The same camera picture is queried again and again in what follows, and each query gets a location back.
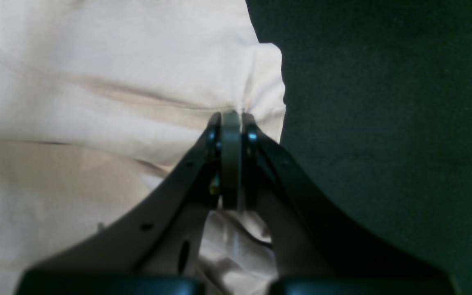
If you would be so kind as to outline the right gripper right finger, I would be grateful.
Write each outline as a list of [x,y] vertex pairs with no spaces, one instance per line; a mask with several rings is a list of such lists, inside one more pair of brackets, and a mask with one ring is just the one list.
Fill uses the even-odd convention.
[[446,272],[384,241],[335,205],[242,114],[241,207],[264,220],[279,278],[270,295],[456,295]]

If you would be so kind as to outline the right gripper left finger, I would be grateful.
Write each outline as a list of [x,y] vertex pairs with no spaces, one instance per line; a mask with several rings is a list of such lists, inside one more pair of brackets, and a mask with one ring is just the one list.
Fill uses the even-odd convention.
[[26,270],[17,295],[202,295],[193,275],[204,224],[242,207],[241,118],[215,113],[159,186],[82,243]]

